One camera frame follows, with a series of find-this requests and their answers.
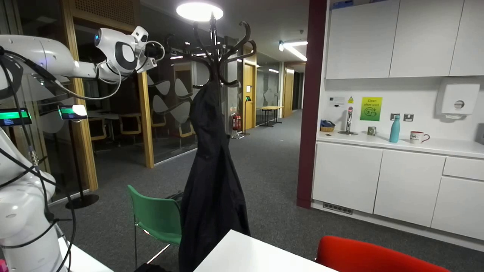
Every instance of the basket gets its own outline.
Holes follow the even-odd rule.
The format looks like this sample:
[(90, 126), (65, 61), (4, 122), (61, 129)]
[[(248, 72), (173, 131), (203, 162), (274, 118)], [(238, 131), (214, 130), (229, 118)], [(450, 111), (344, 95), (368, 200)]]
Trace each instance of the basket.
[(333, 132), (334, 127), (324, 127), (324, 126), (322, 126), (322, 127), (319, 128), (319, 130), (324, 131), (324, 132)]

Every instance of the green chair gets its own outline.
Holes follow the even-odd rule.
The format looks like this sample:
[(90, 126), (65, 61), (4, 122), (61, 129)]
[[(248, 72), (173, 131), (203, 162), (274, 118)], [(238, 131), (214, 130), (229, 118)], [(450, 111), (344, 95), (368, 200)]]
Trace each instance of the green chair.
[(169, 244), (148, 262), (150, 263), (171, 244), (180, 245), (180, 241), (182, 240), (182, 224), (180, 219), (180, 208), (175, 200), (143, 196), (131, 185), (128, 185), (128, 191), (133, 200), (133, 211), (135, 215), (136, 269), (138, 265), (136, 227), (141, 228), (148, 235)]

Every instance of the round ceiling lamp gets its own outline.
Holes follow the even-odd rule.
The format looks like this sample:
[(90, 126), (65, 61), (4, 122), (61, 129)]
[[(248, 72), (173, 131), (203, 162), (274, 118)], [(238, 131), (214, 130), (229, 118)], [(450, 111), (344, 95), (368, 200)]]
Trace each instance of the round ceiling lamp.
[(177, 13), (181, 17), (197, 22), (208, 22), (213, 13), (215, 19), (224, 16), (222, 9), (206, 1), (194, 1), (184, 3), (178, 6)]

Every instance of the teal water bottle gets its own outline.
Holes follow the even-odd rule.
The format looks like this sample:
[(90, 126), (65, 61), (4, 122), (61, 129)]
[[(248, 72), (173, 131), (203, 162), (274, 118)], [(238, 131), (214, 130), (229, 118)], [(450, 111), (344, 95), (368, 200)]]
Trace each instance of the teal water bottle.
[(390, 132), (390, 142), (398, 142), (398, 136), (400, 136), (400, 115), (395, 115), (395, 120), (392, 124), (392, 130)]

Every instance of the pink object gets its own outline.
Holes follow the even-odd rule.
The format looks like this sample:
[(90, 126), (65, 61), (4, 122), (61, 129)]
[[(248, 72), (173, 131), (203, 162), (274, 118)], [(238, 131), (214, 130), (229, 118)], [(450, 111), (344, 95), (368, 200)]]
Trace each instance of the pink object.
[(0, 272), (8, 272), (7, 263), (5, 260), (0, 260)]

